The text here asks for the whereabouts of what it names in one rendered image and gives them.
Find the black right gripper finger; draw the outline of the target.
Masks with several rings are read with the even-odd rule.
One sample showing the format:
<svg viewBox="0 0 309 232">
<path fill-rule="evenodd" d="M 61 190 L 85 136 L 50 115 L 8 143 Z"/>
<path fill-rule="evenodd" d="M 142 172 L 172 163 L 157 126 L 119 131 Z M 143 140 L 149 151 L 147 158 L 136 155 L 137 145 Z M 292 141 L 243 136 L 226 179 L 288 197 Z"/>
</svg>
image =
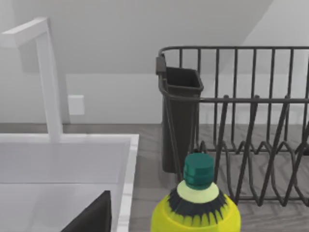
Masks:
<svg viewBox="0 0 309 232">
<path fill-rule="evenodd" d="M 111 191 L 101 193 L 60 232 L 112 232 Z"/>
</svg>

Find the yellow bottle with green cap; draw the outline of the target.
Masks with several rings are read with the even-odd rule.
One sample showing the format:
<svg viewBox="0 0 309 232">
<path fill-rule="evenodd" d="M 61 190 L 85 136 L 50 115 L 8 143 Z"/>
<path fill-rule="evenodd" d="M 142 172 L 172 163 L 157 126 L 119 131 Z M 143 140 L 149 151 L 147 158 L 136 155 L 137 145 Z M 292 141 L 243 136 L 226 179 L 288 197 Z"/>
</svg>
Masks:
<svg viewBox="0 0 309 232">
<path fill-rule="evenodd" d="M 195 152 L 183 180 L 154 208 L 150 232 L 240 232 L 237 205 L 214 182 L 214 159 Z"/>
</svg>

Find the white sink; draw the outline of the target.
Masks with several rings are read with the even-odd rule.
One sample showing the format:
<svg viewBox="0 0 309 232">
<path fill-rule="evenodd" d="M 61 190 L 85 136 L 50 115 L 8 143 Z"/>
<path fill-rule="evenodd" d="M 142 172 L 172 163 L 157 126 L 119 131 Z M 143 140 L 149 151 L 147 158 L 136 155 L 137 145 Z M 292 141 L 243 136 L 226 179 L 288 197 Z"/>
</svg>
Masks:
<svg viewBox="0 0 309 232">
<path fill-rule="evenodd" d="M 0 232 L 61 232 L 105 191 L 129 232 L 138 134 L 0 134 Z"/>
</svg>

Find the dark cutlery holder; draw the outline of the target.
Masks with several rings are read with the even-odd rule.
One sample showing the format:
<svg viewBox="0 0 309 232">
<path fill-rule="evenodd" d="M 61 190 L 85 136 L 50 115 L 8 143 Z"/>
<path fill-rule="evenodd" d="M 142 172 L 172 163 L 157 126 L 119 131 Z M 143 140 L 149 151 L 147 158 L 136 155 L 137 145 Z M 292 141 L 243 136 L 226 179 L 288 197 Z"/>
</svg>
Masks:
<svg viewBox="0 0 309 232">
<path fill-rule="evenodd" d="M 194 69 L 167 67 L 166 79 L 168 92 L 172 95 L 198 98 L 204 89 L 200 75 Z M 183 170 L 185 157 L 191 149 L 191 143 L 194 141 L 193 132 L 195 132 L 197 116 L 193 112 L 197 111 L 198 108 L 199 106 L 193 102 L 170 101 L 181 171 Z M 163 171 L 175 173 L 168 113 L 165 106 L 163 106 L 162 139 Z"/>
</svg>

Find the tall white tap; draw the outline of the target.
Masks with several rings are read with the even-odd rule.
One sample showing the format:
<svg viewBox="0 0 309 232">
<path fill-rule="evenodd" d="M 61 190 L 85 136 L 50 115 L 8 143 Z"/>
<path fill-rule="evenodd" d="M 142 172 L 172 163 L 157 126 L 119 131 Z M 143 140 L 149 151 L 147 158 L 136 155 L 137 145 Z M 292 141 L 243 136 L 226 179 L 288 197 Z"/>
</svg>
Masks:
<svg viewBox="0 0 309 232">
<path fill-rule="evenodd" d="M 6 48 L 18 48 L 31 40 L 35 40 L 37 46 L 49 141 L 59 143 L 63 135 L 63 126 L 60 113 L 57 69 L 48 18 L 35 18 L 0 35 L 0 45 Z"/>
</svg>

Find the white wall socket plate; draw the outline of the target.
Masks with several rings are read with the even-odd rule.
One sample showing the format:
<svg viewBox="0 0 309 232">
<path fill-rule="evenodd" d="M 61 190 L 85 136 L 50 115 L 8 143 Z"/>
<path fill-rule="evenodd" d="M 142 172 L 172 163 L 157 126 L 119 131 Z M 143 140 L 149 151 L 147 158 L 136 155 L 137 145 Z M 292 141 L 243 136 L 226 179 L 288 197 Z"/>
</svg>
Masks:
<svg viewBox="0 0 309 232">
<path fill-rule="evenodd" d="M 84 95 L 68 96 L 70 116 L 82 116 L 85 114 Z"/>
</svg>

